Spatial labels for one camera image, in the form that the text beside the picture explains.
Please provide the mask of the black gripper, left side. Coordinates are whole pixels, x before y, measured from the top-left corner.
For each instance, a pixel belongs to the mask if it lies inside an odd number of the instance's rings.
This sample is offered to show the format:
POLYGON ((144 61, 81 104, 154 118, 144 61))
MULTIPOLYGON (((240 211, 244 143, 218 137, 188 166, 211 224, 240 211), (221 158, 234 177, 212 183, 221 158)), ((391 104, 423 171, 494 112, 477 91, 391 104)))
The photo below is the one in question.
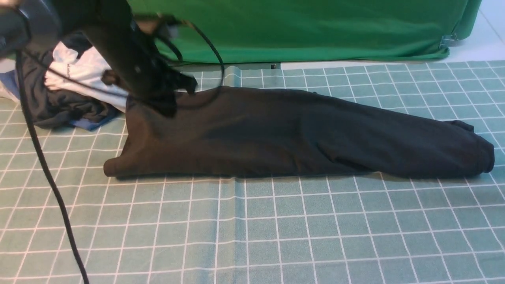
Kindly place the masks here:
POLYGON ((101 54, 130 95, 173 117, 178 109, 177 90, 195 93, 196 79, 179 71, 166 72, 166 65, 157 58, 153 37, 139 25, 101 24, 101 29, 106 45, 101 54))

